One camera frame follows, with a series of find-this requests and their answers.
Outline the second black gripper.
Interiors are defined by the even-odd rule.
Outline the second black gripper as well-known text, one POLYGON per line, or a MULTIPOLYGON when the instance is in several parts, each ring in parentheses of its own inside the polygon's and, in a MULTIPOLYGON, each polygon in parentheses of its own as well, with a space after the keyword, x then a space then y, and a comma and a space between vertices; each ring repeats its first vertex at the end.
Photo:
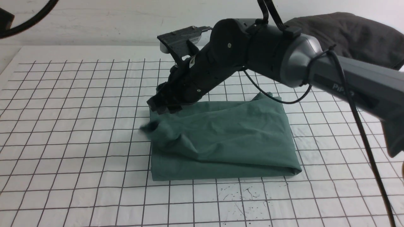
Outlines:
POLYGON ((157 114, 180 112, 239 71, 245 53, 241 47, 203 47, 195 56, 184 56, 183 65, 170 69, 168 81, 158 86, 147 105, 157 114))

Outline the second grey Piper arm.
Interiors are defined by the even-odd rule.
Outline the second grey Piper arm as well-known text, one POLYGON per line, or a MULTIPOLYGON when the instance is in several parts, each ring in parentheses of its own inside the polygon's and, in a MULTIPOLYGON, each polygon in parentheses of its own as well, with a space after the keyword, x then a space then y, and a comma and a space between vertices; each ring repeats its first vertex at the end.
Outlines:
POLYGON ((380 119, 390 157, 403 151, 403 75, 396 70, 332 56, 297 28, 279 30, 260 19, 223 19, 214 27, 190 26, 159 35, 161 51, 176 65, 147 101, 153 112, 179 112, 237 71, 248 69, 295 88, 306 84, 347 100, 344 71, 355 106, 380 119))

